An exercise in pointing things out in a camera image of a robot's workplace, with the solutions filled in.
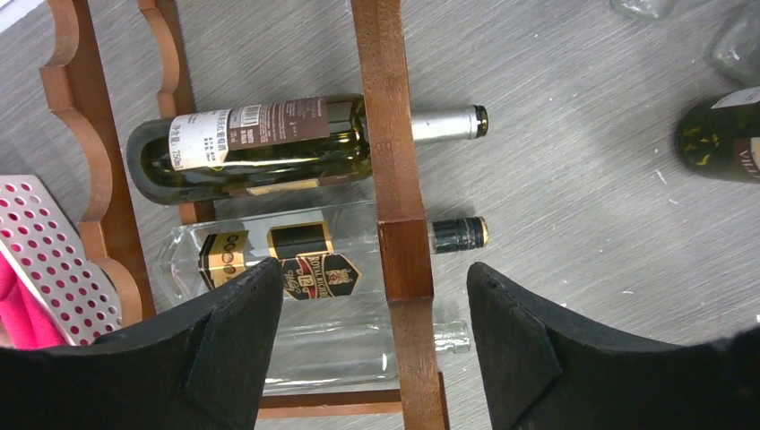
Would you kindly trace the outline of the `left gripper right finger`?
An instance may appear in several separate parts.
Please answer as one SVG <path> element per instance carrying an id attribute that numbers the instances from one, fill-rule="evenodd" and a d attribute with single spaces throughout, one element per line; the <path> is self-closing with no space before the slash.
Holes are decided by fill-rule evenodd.
<path id="1" fill-rule="evenodd" d="M 759 331 L 679 346 L 611 328 L 482 262 L 467 291 L 495 429 L 756 429 Z"/>

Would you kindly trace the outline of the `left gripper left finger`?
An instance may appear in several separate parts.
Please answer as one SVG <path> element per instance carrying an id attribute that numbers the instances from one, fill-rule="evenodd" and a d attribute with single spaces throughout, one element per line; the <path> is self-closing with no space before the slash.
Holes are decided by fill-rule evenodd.
<path id="1" fill-rule="evenodd" d="M 3 349 L 2 428 L 253 428 L 282 284 L 268 258 L 92 345 Z"/>

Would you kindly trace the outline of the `clear tapered glass bottle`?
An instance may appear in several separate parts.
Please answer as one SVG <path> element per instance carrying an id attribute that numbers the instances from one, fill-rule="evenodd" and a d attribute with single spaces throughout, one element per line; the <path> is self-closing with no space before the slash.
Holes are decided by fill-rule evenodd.
<path id="1" fill-rule="evenodd" d="M 386 382 L 397 376 L 384 293 L 284 298 L 264 393 Z"/>

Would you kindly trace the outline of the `brown wooden wine rack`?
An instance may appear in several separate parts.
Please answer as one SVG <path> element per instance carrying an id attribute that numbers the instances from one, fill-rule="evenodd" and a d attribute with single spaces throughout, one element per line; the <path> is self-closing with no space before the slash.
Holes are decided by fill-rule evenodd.
<path id="1" fill-rule="evenodd" d="M 50 111 L 88 161 L 91 197 L 79 224 L 88 258 L 114 282 L 126 324 L 155 313 L 143 250 L 89 5 L 53 1 L 55 47 L 40 75 Z M 274 396 L 265 417 L 400 412 L 409 429 L 449 426 L 432 328 L 434 282 L 428 224 L 410 127 L 401 5 L 351 5 L 367 107 L 384 289 L 400 386 L 389 391 Z"/>

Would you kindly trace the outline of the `dark wine bottle cream label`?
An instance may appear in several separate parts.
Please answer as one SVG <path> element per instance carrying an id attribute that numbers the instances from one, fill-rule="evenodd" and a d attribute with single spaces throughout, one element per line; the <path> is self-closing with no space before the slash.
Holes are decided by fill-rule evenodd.
<path id="1" fill-rule="evenodd" d="M 341 185 L 371 177 L 365 99 L 292 99 L 137 126 L 125 160 L 138 191 L 178 205 Z"/>

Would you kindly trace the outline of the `dark green wine bottle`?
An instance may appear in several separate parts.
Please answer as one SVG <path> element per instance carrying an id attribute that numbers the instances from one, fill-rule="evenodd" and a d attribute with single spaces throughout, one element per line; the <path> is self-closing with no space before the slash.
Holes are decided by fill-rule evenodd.
<path id="1" fill-rule="evenodd" d="M 682 163 L 699 176 L 759 182 L 759 88 L 700 100 L 674 135 Z"/>

